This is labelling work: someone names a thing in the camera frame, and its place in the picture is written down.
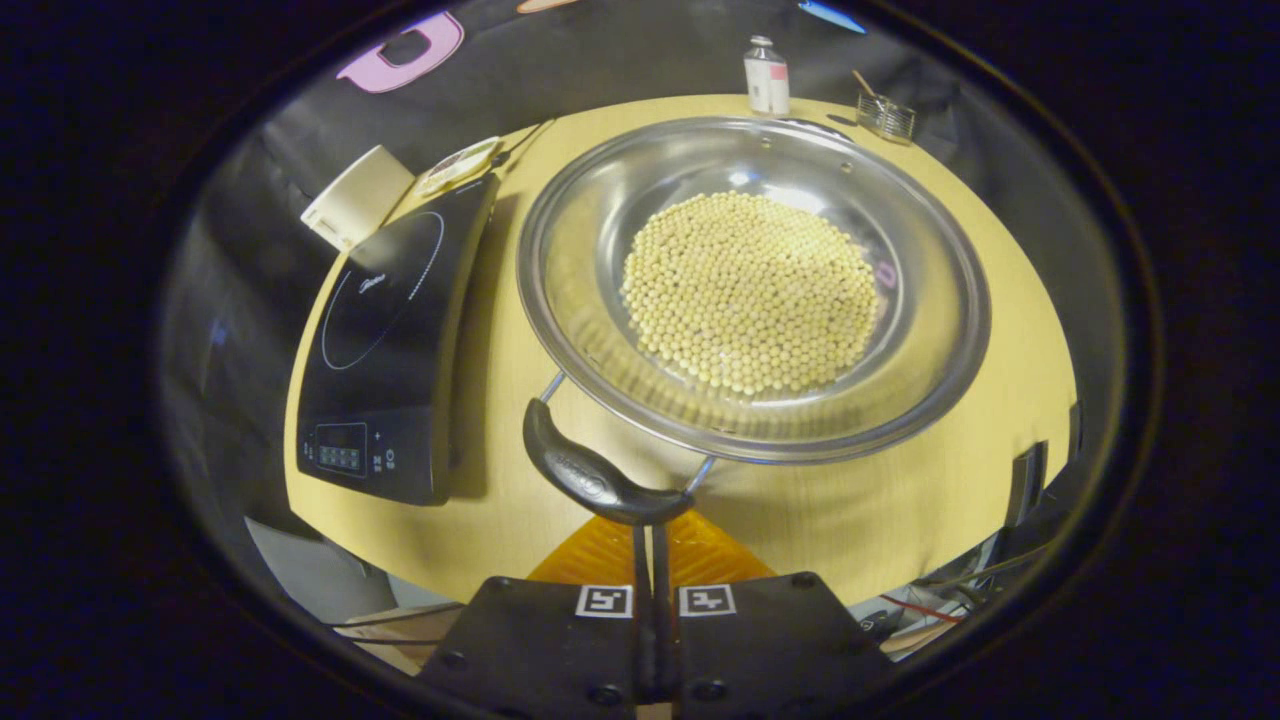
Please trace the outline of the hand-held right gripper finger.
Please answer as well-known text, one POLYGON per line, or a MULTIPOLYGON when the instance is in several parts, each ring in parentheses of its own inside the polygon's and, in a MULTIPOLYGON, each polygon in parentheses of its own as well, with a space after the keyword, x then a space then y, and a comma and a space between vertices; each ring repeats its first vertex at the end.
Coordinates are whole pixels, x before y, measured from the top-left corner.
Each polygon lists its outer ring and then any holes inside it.
POLYGON ((486 716, 634 717, 652 616, 645 559, 641 528, 586 521, 530 575, 486 579, 421 682, 486 716))
POLYGON ((655 700, 675 717, 850 717, 892 669, 818 574, 772 571, 695 512, 655 529, 655 700))

